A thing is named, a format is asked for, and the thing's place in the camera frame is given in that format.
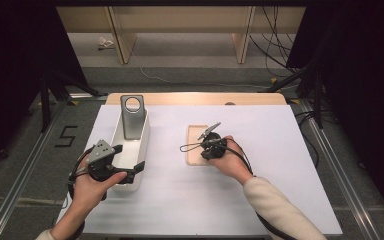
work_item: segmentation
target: black cable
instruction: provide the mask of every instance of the black cable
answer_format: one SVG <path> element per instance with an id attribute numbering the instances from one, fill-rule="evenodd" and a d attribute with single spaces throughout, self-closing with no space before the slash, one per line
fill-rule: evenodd
<path id="1" fill-rule="evenodd" d="M 337 120 L 335 121 L 331 121 L 331 120 L 327 120 L 326 118 L 321 118 L 323 121 L 325 122 L 328 122 L 328 123 L 331 123 L 331 124 L 335 124 L 335 125 L 339 125 L 339 122 Z"/>
<path id="2" fill-rule="evenodd" d="M 243 157 L 241 154 L 239 154 L 238 152 L 236 152 L 235 150 L 231 149 L 231 148 L 228 148 L 226 146 L 223 146 L 221 144 L 216 144 L 216 143 L 213 143 L 211 142 L 210 144 L 213 145 L 213 146 L 217 146 L 217 147 L 220 147 L 220 148 L 223 148 L 223 149 L 226 149 L 230 152 L 232 152 L 233 154 L 235 154 L 237 157 L 239 157 L 239 159 L 242 160 L 242 162 L 245 164 L 246 168 L 248 169 L 248 171 L 254 175 L 254 173 L 252 172 L 252 168 L 251 168 L 251 163 L 249 162 L 248 158 L 246 157 L 246 154 L 245 152 L 243 151 L 243 149 L 241 148 L 241 146 L 239 146 L 239 144 L 237 142 L 235 142 L 234 140 L 232 139 L 227 139 L 227 140 L 231 140 L 232 142 L 234 142 L 236 145 L 238 145 L 238 147 L 241 149 L 242 153 L 244 153 L 244 156 Z"/>
<path id="3" fill-rule="evenodd" d="M 68 176 L 67 186 L 68 186 L 68 193 L 70 194 L 71 199 L 73 199 L 74 197 L 74 183 L 76 182 L 76 178 L 78 177 L 76 175 L 77 169 L 79 168 L 79 165 L 82 162 L 82 159 L 87 154 L 91 153 L 94 147 L 95 145 L 87 149 L 82 155 L 80 155 L 80 157 L 77 159 L 76 163 L 74 164 L 73 170 L 71 170 L 71 173 Z"/>
<path id="4" fill-rule="evenodd" d="M 288 77 L 288 76 L 281 76 L 281 75 L 278 75 L 278 74 L 275 74 L 273 73 L 272 71 L 270 71 L 270 68 L 269 66 L 267 65 L 267 58 L 270 58 L 271 60 L 273 60 L 274 62 L 276 62 L 277 64 L 279 64 L 280 66 L 284 67 L 286 70 L 289 70 L 291 73 L 295 73 L 293 70 L 289 69 L 288 67 L 286 67 L 286 65 L 282 64 L 281 62 L 279 62 L 278 60 L 276 60 L 274 57 L 272 57 L 268 52 L 264 51 L 255 41 L 254 39 L 252 38 L 252 36 L 250 35 L 250 39 L 251 41 L 254 43 L 254 45 L 258 48 L 258 50 L 260 50 L 265 56 L 266 56 L 266 68 L 267 70 L 269 71 L 270 74 L 272 74 L 273 76 L 276 76 L 276 77 Z"/>
<path id="5" fill-rule="evenodd" d="M 267 19 L 267 21 L 268 21 L 268 23 L 269 23 L 269 25 L 270 25 L 271 30 L 272 30 L 272 36 L 271 36 L 271 39 L 273 38 L 273 35 L 276 37 L 276 41 L 277 41 L 277 43 L 278 43 L 276 46 L 279 47 L 279 52 L 280 52 L 280 55 L 282 55 L 283 61 L 287 62 L 286 59 L 285 59 L 285 57 L 284 57 L 284 55 L 283 55 L 283 53 L 282 53 L 282 49 L 283 49 L 283 52 L 285 53 L 286 57 L 287 57 L 288 60 L 289 60 L 289 54 L 286 52 L 286 49 L 287 49 L 287 48 L 285 48 L 285 47 L 283 46 L 282 42 L 281 42 L 280 39 L 279 39 L 278 33 L 277 33 L 277 17 L 278 17 L 278 14 L 279 14 L 279 7 L 278 7 L 278 6 L 274 7 L 274 8 L 273 8 L 273 11 L 274 11 L 274 12 L 273 12 L 273 14 L 274 14 L 274 24 L 272 25 L 272 24 L 271 24 L 271 21 L 270 21 L 270 19 L 269 19 L 269 17 L 268 17 L 268 15 L 267 15 L 267 12 L 266 12 L 265 8 L 263 7 L 264 15 L 266 16 L 266 19 Z M 286 35 L 287 35 L 287 37 L 289 38 L 289 40 L 291 41 L 291 43 L 293 43 L 293 41 L 292 41 L 292 39 L 289 37 L 289 35 L 288 35 L 288 34 L 286 34 Z"/>
<path id="6" fill-rule="evenodd" d="M 257 217 L 260 220 L 260 222 L 264 225 L 264 227 L 266 227 L 267 230 L 269 230 L 274 235 L 276 235 L 276 236 L 278 236 L 278 237 L 280 237 L 280 238 L 282 238 L 284 240 L 296 240 L 296 238 L 293 238 L 293 237 L 289 236 L 288 234 L 286 234 L 286 233 L 280 231 L 279 229 L 275 228 L 274 226 L 272 226 L 266 219 L 264 219 L 258 213 L 257 213 Z"/>
<path id="7" fill-rule="evenodd" d="M 314 163 L 314 167 L 317 168 L 319 166 L 319 161 L 320 161 L 320 156 L 319 156 L 319 152 L 317 151 L 316 147 L 311 143 L 311 141 L 308 139 L 308 137 L 304 134 L 304 132 L 302 131 L 302 124 L 306 121 L 306 120 L 309 120 L 311 119 L 312 117 L 314 117 L 314 111 L 308 111 L 308 112 L 302 112 L 302 113 L 298 113 L 298 114 L 295 114 L 295 117 L 297 116 L 300 116 L 300 115 L 303 115 L 303 114 L 307 114 L 302 120 L 301 122 L 299 122 L 298 124 L 298 128 L 299 130 L 301 131 L 301 134 L 302 136 L 304 137 L 304 140 L 307 141 L 307 143 L 311 146 L 311 148 L 314 150 L 314 153 L 316 154 L 316 160 L 315 160 L 315 163 Z"/>
<path id="8" fill-rule="evenodd" d="M 267 42 L 270 42 L 270 39 L 268 39 L 266 36 L 264 36 L 263 33 L 261 34 L 261 36 L 262 36 Z M 276 46 L 276 47 L 281 47 L 281 48 L 286 49 L 286 50 L 289 50 L 289 51 L 291 50 L 291 49 L 288 48 L 288 47 L 277 45 L 277 44 L 274 43 L 274 42 L 271 42 L 270 44 L 272 44 L 272 45 L 274 45 L 274 46 Z"/>
<path id="9" fill-rule="evenodd" d="M 61 188 L 61 191 L 60 191 L 60 193 L 57 195 L 57 197 L 55 198 L 55 200 L 54 200 L 54 205 L 57 203 L 57 201 L 58 201 L 58 196 L 60 196 L 60 195 L 62 195 L 63 193 L 64 193 L 64 189 L 66 189 L 66 185 L 67 185 L 67 183 L 65 182 L 64 183 L 64 185 L 62 186 L 62 188 Z M 65 200 L 66 199 L 64 199 L 64 202 L 62 203 L 62 206 L 61 206 L 61 209 L 65 209 L 67 206 L 65 206 L 64 204 L 65 204 Z"/>
<path id="10" fill-rule="evenodd" d="M 239 157 L 239 159 L 241 159 L 241 161 L 245 164 L 246 168 L 248 169 L 248 171 L 251 173 L 251 174 L 254 174 L 253 171 L 252 171 L 252 167 L 251 167 L 251 163 L 249 162 L 248 160 L 248 157 L 246 156 L 244 150 L 242 149 L 241 146 L 239 146 L 239 144 L 237 142 L 235 142 L 235 140 L 233 139 L 227 139 L 227 140 L 231 140 L 233 141 L 236 145 L 238 145 L 238 147 L 241 149 L 242 153 L 244 154 L 244 156 L 242 156 L 240 153 L 236 152 L 235 150 L 229 148 L 229 147 L 226 147 L 226 146 L 223 146 L 222 144 L 218 144 L 219 141 L 207 141 L 206 143 L 208 143 L 209 145 L 211 146 L 214 146 L 214 147 L 220 147 L 220 148 L 223 148 L 225 150 L 228 150 L 230 152 L 232 152 L 233 154 L 235 154 L 237 157 Z M 198 148 L 198 147 L 201 147 L 202 145 L 204 144 L 204 142 L 202 143 L 191 143 L 191 144 L 186 144 L 186 145 L 182 145 L 180 146 L 180 151 L 181 152 L 189 152 L 195 148 Z M 187 147 L 187 146 L 193 146 L 193 145 L 197 145 L 196 147 L 193 147 L 191 149 L 186 149 L 184 150 L 183 148 Z"/>

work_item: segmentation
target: gray floor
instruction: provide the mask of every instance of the gray floor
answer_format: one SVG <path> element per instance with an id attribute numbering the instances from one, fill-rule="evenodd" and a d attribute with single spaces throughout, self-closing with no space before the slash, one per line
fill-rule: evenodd
<path id="1" fill-rule="evenodd" d="M 248 48 L 246 63 L 237 64 L 229 35 L 141 34 L 134 55 L 126 65 L 118 63 L 114 50 L 98 51 L 98 38 L 101 36 L 111 40 L 109 34 L 70 35 L 89 84 L 102 92 L 256 92 L 269 87 L 270 79 L 273 78 L 273 74 L 266 69 L 265 57 L 252 43 Z M 288 38 L 282 37 L 285 45 L 290 44 Z M 261 35 L 254 36 L 254 39 L 265 46 L 264 49 L 267 47 Z M 271 49 L 270 53 L 282 60 L 279 49 Z M 272 61 L 267 62 L 267 66 L 275 74 L 289 74 Z M 73 87 L 69 90 L 73 93 L 81 92 Z M 294 98 L 293 90 L 293 86 L 288 87 L 282 93 L 287 98 Z M 24 163 L 30 159 L 30 152 L 37 139 L 43 136 L 40 133 L 41 112 L 38 103 L 39 100 L 36 100 L 31 105 L 31 115 L 25 117 L 18 131 L 11 137 L 11 144 L 7 146 L 9 157 L 0 159 L 0 206 L 11 191 Z M 88 99 L 52 106 L 54 115 L 59 109 L 62 112 L 57 115 L 52 131 L 46 138 L 46 145 L 39 154 L 38 162 L 0 239 L 34 239 L 42 230 L 52 226 L 64 206 L 67 173 L 71 170 L 73 160 L 82 153 L 102 104 L 102 99 Z M 330 108 L 327 100 L 323 107 Z M 295 113 L 303 111 L 300 104 L 293 104 L 291 108 Z M 329 142 L 373 220 L 379 239 L 384 239 L 384 200 L 364 169 L 357 165 L 358 157 L 334 115 L 324 113 L 323 119 L 324 132 Z M 76 126 L 66 129 L 66 134 L 75 136 L 75 139 L 71 147 L 57 147 L 70 141 L 60 138 L 66 126 Z M 342 236 L 331 236 L 329 239 L 364 239 L 308 122 L 303 125 L 303 133 L 319 153 L 317 172 L 344 232 Z M 309 145 L 308 148 L 315 160 L 315 151 Z M 81 239 L 106 237 L 84 236 Z"/>

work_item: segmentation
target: human arm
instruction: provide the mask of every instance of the human arm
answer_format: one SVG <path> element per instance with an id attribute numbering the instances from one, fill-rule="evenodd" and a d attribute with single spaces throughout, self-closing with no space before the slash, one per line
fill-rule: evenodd
<path id="1" fill-rule="evenodd" d="M 243 155 L 232 136 L 225 138 L 228 148 Z M 236 154 L 227 150 L 222 158 L 211 159 L 209 163 L 243 186 L 245 197 L 273 239 L 326 239 L 282 192 L 268 180 L 254 177 Z"/>
<path id="2" fill-rule="evenodd" d="M 86 166 L 87 155 L 81 167 Z M 73 200 L 60 221 L 51 229 L 42 232 L 38 240 L 69 239 L 82 226 L 88 214 L 96 207 L 105 192 L 126 177 L 125 172 L 114 174 L 104 182 L 95 181 L 89 174 L 76 178 Z"/>

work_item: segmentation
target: cable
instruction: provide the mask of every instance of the cable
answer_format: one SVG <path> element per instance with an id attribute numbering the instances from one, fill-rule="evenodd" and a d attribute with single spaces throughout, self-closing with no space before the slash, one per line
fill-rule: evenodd
<path id="1" fill-rule="evenodd" d="M 278 36 L 278 34 L 277 34 L 277 17 L 278 17 L 278 14 L 279 14 L 279 7 L 277 7 L 277 6 L 274 7 L 274 8 L 273 8 L 273 11 L 274 11 L 274 13 L 273 13 L 273 15 L 274 15 L 274 24 L 272 25 L 272 23 L 271 23 L 271 21 L 270 21 L 268 15 L 267 15 L 266 9 L 263 7 L 264 15 L 266 16 L 266 19 L 267 19 L 267 21 L 268 21 L 268 23 L 269 23 L 269 26 L 270 26 L 271 30 L 272 30 L 272 36 L 271 36 L 270 40 L 268 40 L 268 41 L 269 41 L 269 46 L 270 46 L 270 43 L 272 43 L 273 36 L 275 36 L 275 37 L 276 37 L 276 41 L 277 41 L 277 43 L 278 43 L 276 46 L 279 47 L 279 52 L 280 52 L 280 54 L 282 55 L 283 60 L 284 60 L 285 62 L 287 62 L 286 59 L 285 59 L 285 57 L 284 57 L 284 55 L 283 55 L 283 53 L 282 53 L 282 50 L 283 50 L 283 52 L 285 53 L 286 57 L 287 57 L 288 60 L 289 60 L 289 54 L 286 52 L 286 49 L 287 49 L 287 48 L 285 48 L 285 47 L 283 46 L 283 44 L 282 44 L 282 42 L 280 41 L 279 36 Z M 293 43 L 293 41 L 292 41 L 292 39 L 289 37 L 289 35 L 288 35 L 288 34 L 286 34 L 286 35 L 287 35 L 287 37 L 289 38 L 289 40 L 291 41 L 291 43 Z"/>
<path id="2" fill-rule="evenodd" d="M 60 191 L 60 193 L 58 194 L 58 196 L 61 194 L 61 193 L 63 193 L 64 192 L 64 189 L 66 189 L 66 186 L 67 185 L 67 183 L 64 183 L 64 185 L 62 186 L 62 188 L 61 188 L 61 191 Z M 54 200 L 54 205 L 57 203 L 57 201 L 58 201 L 58 196 L 55 198 L 55 200 Z M 61 209 L 65 209 L 66 207 L 67 207 L 67 205 L 65 205 L 65 203 L 66 203 L 66 201 L 67 201 L 67 198 L 64 198 L 64 202 L 62 203 L 62 207 L 61 207 Z"/>
<path id="3" fill-rule="evenodd" d="M 237 151 L 227 147 L 227 146 L 224 146 L 222 144 L 219 144 L 219 142 L 222 140 L 222 139 L 219 139 L 218 141 L 211 141 L 211 140 L 207 140 L 207 141 L 204 141 L 202 143 L 191 143 L 191 144 L 185 144 L 185 145 L 182 145 L 180 146 L 180 151 L 181 152 L 189 152 L 189 151 L 192 151 L 193 149 L 196 149 L 198 147 L 202 147 L 203 145 L 205 144 L 208 144 L 208 145 L 211 145 L 211 146 L 214 146 L 214 147 L 220 147 L 220 148 L 223 148 L 227 151 L 230 151 L 232 152 L 233 154 L 235 154 L 239 159 L 241 159 L 241 161 L 245 164 L 246 168 L 248 169 L 248 171 L 251 173 L 251 174 L 254 174 L 253 171 L 252 171 L 252 167 L 251 167 L 251 163 L 249 162 L 248 160 L 248 157 L 247 155 L 245 154 L 244 150 L 242 149 L 241 146 L 239 146 L 239 144 L 237 142 L 235 142 L 235 140 L 233 139 L 227 139 L 227 138 L 223 138 L 223 139 L 226 139 L 226 140 L 230 140 L 232 142 L 234 142 L 238 147 L 239 149 L 241 149 L 242 153 L 244 156 L 242 156 L 240 153 L 238 153 Z M 188 146 L 193 146 L 193 145 L 196 145 L 195 147 L 191 148 L 191 149 L 184 149 L 185 147 L 188 147 Z"/>
<path id="4" fill-rule="evenodd" d="M 133 56 L 133 57 L 136 57 L 135 54 L 133 53 L 133 50 L 129 51 L 130 54 Z M 160 78 L 160 77 L 153 77 L 153 76 L 148 76 L 141 64 L 139 63 L 139 61 L 136 59 L 136 58 L 133 58 L 133 61 L 135 61 L 136 63 L 138 63 L 138 66 L 139 66 L 139 69 L 142 73 L 143 76 L 145 76 L 146 78 L 149 78 L 149 79 L 155 79 L 155 80 L 159 80 L 159 81 L 162 81 L 162 82 L 165 82 L 165 83 L 170 83 L 170 84 L 189 84 L 189 85 L 194 85 L 194 86 L 205 86 L 205 85 L 216 85 L 216 86 L 224 86 L 224 87 L 252 87 L 252 88 L 263 88 L 263 89 L 269 89 L 271 88 L 271 86 L 269 87 L 265 87 L 265 86 L 257 86 L 257 85 L 248 85 L 248 84 L 222 84 L 222 83 L 193 83 L 193 82 L 187 82 L 187 81 L 179 81 L 179 82 L 173 82 L 173 81 L 168 81 L 168 80 L 165 80 L 163 78 Z"/>
<path id="5" fill-rule="evenodd" d="M 316 149 L 316 147 L 311 143 L 311 141 L 308 139 L 308 137 L 304 134 L 304 132 L 302 131 L 302 124 L 306 121 L 306 120 L 309 120 L 311 118 L 314 117 L 314 111 L 308 111 L 308 112 L 302 112 L 302 113 L 298 113 L 298 114 L 295 114 L 295 117 L 298 117 L 300 115 L 303 115 L 303 114 L 306 114 L 306 116 L 304 116 L 304 118 L 299 122 L 298 124 L 298 128 L 299 130 L 301 131 L 301 134 L 302 136 L 304 137 L 304 140 L 307 141 L 307 143 L 311 146 L 311 148 L 314 150 L 314 153 L 316 154 L 316 161 L 314 163 L 314 167 L 317 168 L 318 165 L 319 165 L 319 161 L 320 161 L 320 156 L 319 156 L 319 153 Z"/>
<path id="6" fill-rule="evenodd" d="M 266 36 L 264 36 L 264 34 L 262 33 L 261 34 L 261 36 L 267 41 L 267 42 L 270 42 L 270 39 L 268 39 Z M 287 47 L 284 47 L 284 46 L 280 46 L 280 45 L 278 45 L 278 44 L 276 44 L 276 43 L 274 43 L 274 42 L 270 42 L 270 44 L 272 44 L 272 45 L 274 45 L 274 46 L 276 46 L 276 47 L 281 47 L 281 48 L 283 48 L 283 49 L 286 49 L 286 50 L 291 50 L 290 48 L 287 48 Z"/>
<path id="7" fill-rule="evenodd" d="M 294 88 L 294 87 L 298 87 L 298 84 L 297 85 L 292 85 L 292 86 L 289 86 L 289 87 L 283 87 L 282 89 L 290 89 L 290 88 Z"/>
<path id="8" fill-rule="evenodd" d="M 266 57 L 270 58 L 271 60 L 273 60 L 274 62 L 276 62 L 277 64 L 279 64 L 280 66 L 284 67 L 286 70 L 289 70 L 290 72 L 292 73 L 295 73 L 293 70 L 289 69 L 288 67 L 286 67 L 285 64 L 279 62 L 278 60 L 276 60 L 273 56 L 271 56 L 267 51 L 264 51 L 255 41 L 254 41 L 254 38 L 252 38 L 252 36 L 250 35 L 249 36 L 251 41 L 254 43 L 254 45 L 258 48 L 258 50 L 260 50 L 264 55 L 266 55 Z"/>
<path id="9" fill-rule="evenodd" d="M 331 121 L 331 120 L 327 120 L 326 118 L 322 118 L 322 120 L 331 124 L 339 125 L 339 122 L 337 120 Z"/>
<path id="10" fill-rule="evenodd" d="M 76 178 L 78 177 L 77 169 L 79 168 L 80 163 L 82 162 L 83 158 L 92 152 L 93 148 L 95 147 L 92 146 L 89 149 L 87 149 L 80 157 L 77 159 L 76 163 L 74 164 L 73 170 L 71 170 L 70 175 L 68 176 L 67 180 L 67 186 L 68 186 L 68 193 L 70 194 L 71 199 L 74 197 L 74 184 L 76 182 Z"/>

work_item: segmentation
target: human hand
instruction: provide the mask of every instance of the human hand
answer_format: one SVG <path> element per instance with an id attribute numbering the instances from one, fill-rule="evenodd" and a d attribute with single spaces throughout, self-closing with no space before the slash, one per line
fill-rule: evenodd
<path id="1" fill-rule="evenodd" d="M 89 154 L 82 159 L 79 168 L 87 168 L 86 159 L 88 156 Z M 81 206 L 85 211 L 91 211 L 99 204 L 106 191 L 126 176 L 126 172 L 120 172 L 112 175 L 104 182 L 94 180 L 89 174 L 78 176 L 74 185 L 74 196 L 71 204 Z"/>
<path id="2" fill-rule="evenodd" d="M 81 160 L 79 168 L 87 167 L 88 156 Z M 78 231 L 90 211 L 99 204 L 105 192 L 126 176 L 126 172 L 120 172 L 104 182 L 95 181 L 89 174 L 78 176 L 74 185 L 73 201 L 61 220 L 51 230 L 51 235 L 55 239 L 71 237 Z"/>
<path id="3" fill-rule="evenodd" d="M 241 148 L 233 141 L 232 136 L 226 136 L 225 139 L 227 139 L 228 148 L 243 156 Z M 208 163 L 215 166 L 224 175 L 236 179 L 242 185 L 253 177 L 242 160 L 229 150 L 226 150 L 223 157 L 210 159 Z"/>

